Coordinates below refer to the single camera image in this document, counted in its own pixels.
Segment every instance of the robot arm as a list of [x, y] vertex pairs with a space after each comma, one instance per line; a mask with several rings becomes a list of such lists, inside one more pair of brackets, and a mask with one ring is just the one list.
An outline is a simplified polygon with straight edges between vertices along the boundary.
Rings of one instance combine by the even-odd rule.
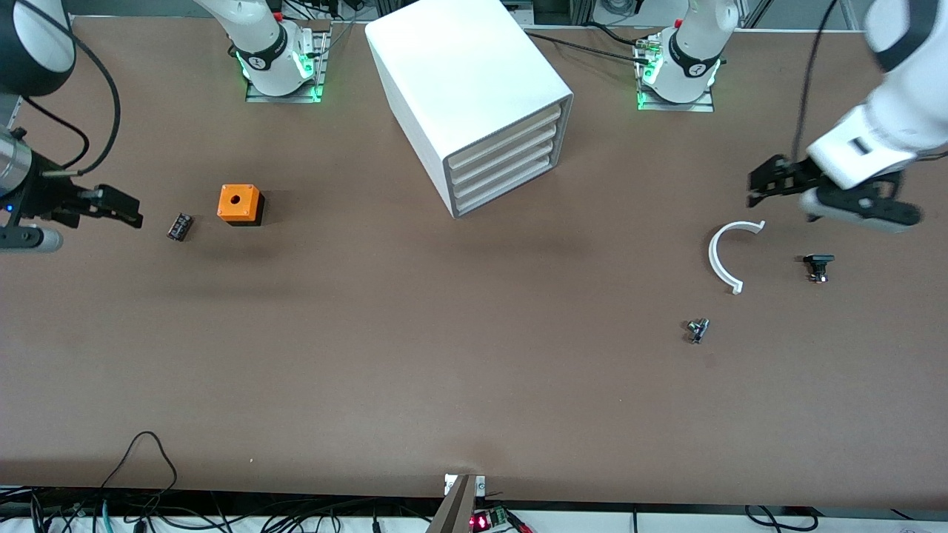
[[697, 100], [714, 80], [720, 53], [737, 27], [735, 0], [689, 0], [681, 23], [657, 35], [660, 52], [642, 82], [667, 101]]
[[[195, 1], [227, 30], [245, 76], [261, 93], [286, 95], [314, 76], [307, 57], [312, 31], [278, 23], [264, 0]], [[63, 0], [0, 0], [0, 89], [23, 97], [59, 89], [76, 61], [70, 31]], [[105, 217], [141, 228], [138, 200], [108, 185], [87, 190], [74, 184], [71, 177], [82, 171], [65, 171], [33, 152], [25, 134], [0, 130], [0, 209], [9, 213], [0, 226], [0, 252], [51, 252], [62, 245], [58, 231], [21, 226], [24, 218], [76, 228], [81, 216]]]
[[836, 218], [889, 232], [921, 221], [898, 201], [902, 171], [948, 143], [948, 1], [876, 0], [866, 40], [885, 72], [866, 100], [807, 148], [798, 163], [774, 156], [750, 175], [748, 207], [802, 193], [811, 220]]

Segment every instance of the white curved plastic part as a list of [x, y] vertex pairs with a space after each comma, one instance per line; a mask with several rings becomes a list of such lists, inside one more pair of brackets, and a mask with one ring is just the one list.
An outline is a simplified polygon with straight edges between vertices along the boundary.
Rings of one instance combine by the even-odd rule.
[[708, 259], [711, 261], [711, 267], [714, 268], [714, 273], [718, 274], [719, 278], [733, 288], [731, 292], [734, 294], [740, 294], [740, 291], [744, 288], [744, 282], [732, 276], [731, 273], [724, 268], [724, 265], [720, 263], [720, 258], [718, 257], [718, 239], [728, 230], [745, 230], [751, 233], [759, 233], [763, 229], [763, 220], [760, 221], [760, 224], [738, 220], [738, 222], [725, 224], [714, 234], [714, 237], [711, 237], [711, 245], [708, 246]]

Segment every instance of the orange push button box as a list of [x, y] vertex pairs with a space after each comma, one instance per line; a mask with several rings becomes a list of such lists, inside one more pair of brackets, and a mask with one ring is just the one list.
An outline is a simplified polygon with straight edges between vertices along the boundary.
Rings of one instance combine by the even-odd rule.
[[264, 202], [260, 189], [253, 185], [227, 184], [221, 187], [217, 216], [232, 226], [260, 226], [264, 219]]

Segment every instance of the table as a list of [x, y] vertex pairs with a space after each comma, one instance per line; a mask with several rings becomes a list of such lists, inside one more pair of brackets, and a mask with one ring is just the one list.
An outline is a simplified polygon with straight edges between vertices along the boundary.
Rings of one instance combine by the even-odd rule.
[[[948, 508], [944, 165], [911, 169], [927, 218], [902, 235], [744, 207], [789, 149], [811, 34], [736, 34], [713, 114], [638, 112], [628, 64], [539, 43], [575, 92], [560, 164], [455, 221], [362, 27], [310, 106], [243, 103], [214, 21], [76, 28], [123, 98], [82, 182], [140, 198], [145, 226], [83, 220], [0, 262], [0, 482], [97, 486], [150, 429], [182, 488], [436, 496], [470, 471], [507, 499]], [[861, 36], [827, 35], [805, 142], [879, 80]], [[89, 62], [43, 101], [96, 152], [111, 102]], [[246, 182], [261, 228], [214, 215]], [[741, 219], [767, 227], [722, 239], [734, 296], [706, 246]], [[836, 254], [826, 285], [794, 261], [814, 252]], [[116, 485], [167, 480], [142, 444]]]

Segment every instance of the metal bracket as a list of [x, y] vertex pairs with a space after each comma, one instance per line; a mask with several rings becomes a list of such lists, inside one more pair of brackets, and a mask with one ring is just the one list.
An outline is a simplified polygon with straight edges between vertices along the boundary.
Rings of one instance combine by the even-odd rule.
[[[445, 474], [445, 496], [451, 491], [451, 487], [454, 486], [454, 482], [457, 481], [457, 474]], [[475, 476], [475, 496], [478, 498], [483, 498], [487, 494], [487, 482], [484, 476]]]
[[431, 519], [427, 533], [469, 533], [471, 530], [478, 487], [484, 487], [483, 476], [445, 476], [445, 486], [448, 484], [450, 490]]

